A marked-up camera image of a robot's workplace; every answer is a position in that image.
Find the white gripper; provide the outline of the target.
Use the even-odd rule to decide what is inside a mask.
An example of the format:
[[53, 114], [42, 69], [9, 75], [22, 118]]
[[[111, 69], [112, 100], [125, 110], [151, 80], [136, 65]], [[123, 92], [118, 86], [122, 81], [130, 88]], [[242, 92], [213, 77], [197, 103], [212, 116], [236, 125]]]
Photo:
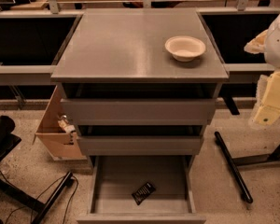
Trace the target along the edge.
[[260, 80], [260, 105], [252, 120], [259, 125], [272, 125], [280, 117], [280, 70]]

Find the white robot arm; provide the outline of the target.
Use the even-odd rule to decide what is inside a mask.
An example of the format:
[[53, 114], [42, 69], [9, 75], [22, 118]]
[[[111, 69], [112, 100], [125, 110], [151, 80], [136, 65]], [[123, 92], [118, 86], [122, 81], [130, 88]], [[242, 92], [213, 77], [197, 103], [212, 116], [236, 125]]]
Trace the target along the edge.
[[261, 75], [257, 86], [257, 102], [251, 120], [258, 125], [272, 125], [280, 118], [280, 14], [269, 28], [250, 42], [244, 51], [263, 53], [265, 62], [275, 70], [268, 77]]

